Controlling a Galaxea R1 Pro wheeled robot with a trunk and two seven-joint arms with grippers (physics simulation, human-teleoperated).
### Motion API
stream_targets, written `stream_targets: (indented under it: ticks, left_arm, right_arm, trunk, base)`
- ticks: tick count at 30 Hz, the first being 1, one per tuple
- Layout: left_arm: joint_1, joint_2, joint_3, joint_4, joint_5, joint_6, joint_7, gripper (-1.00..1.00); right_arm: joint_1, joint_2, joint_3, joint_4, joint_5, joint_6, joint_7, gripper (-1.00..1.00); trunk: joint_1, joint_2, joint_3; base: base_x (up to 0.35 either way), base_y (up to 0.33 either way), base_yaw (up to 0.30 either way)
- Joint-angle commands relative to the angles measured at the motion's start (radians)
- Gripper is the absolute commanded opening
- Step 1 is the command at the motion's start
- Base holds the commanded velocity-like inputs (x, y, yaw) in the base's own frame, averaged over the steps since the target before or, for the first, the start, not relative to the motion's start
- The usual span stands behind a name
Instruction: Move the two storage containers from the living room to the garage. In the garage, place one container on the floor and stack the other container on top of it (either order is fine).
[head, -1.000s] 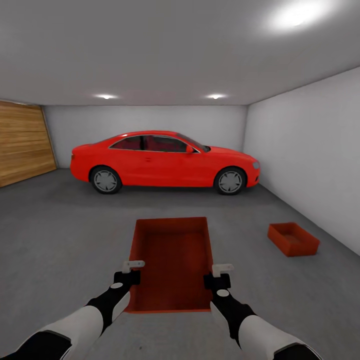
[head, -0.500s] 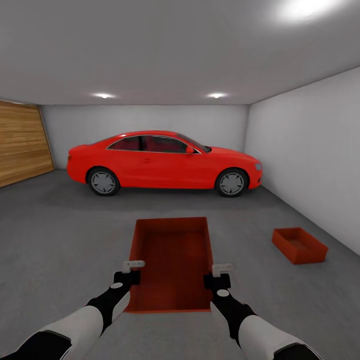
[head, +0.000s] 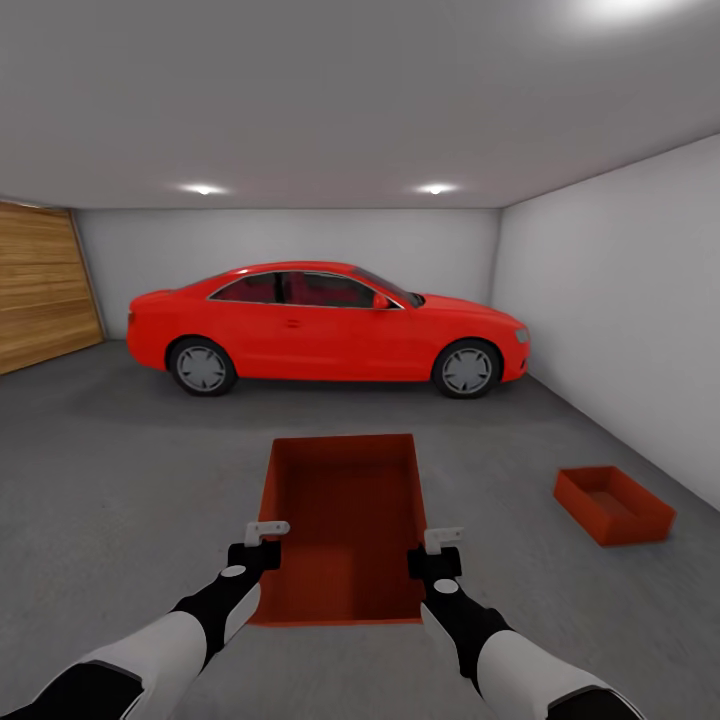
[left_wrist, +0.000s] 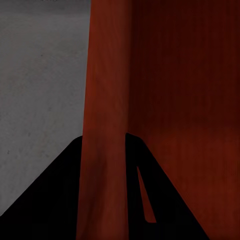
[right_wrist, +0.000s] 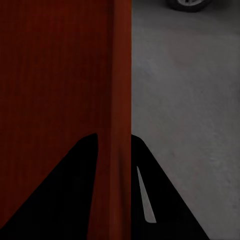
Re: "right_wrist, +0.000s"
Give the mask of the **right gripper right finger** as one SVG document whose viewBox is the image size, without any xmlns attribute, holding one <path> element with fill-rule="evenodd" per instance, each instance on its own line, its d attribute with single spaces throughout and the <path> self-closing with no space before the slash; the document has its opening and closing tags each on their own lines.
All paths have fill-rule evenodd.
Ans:
<svg viewBox="0 0 240 240">
<path fill-rule="evenodd" d="M 156 223 L 145 220 L 139 168 Z M 131 135 L 131 240 L 210 240 L 145 142 Z"/>
</svg>

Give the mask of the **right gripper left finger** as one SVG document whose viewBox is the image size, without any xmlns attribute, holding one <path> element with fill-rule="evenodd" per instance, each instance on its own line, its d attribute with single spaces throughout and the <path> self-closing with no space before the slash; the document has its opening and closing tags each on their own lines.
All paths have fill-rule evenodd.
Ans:
<svg viewBox="0 0 240 240">
<path fill-rule="evenodd" d="M 0 240 L 87 240 L 98 134 L 81 138 L 0 229 Z"/>
</svg>

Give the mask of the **storage box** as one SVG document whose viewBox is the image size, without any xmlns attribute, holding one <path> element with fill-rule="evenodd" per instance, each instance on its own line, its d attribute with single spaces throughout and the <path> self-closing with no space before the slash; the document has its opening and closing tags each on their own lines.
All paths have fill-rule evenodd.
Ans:
<svg viewBox="0 0 240 240">
<path fill-rule="evenodd" d="M 0 230 L 97 133 L 86 240 L 131 240 L 132 0 L 0 0 Z"/>
</svg>

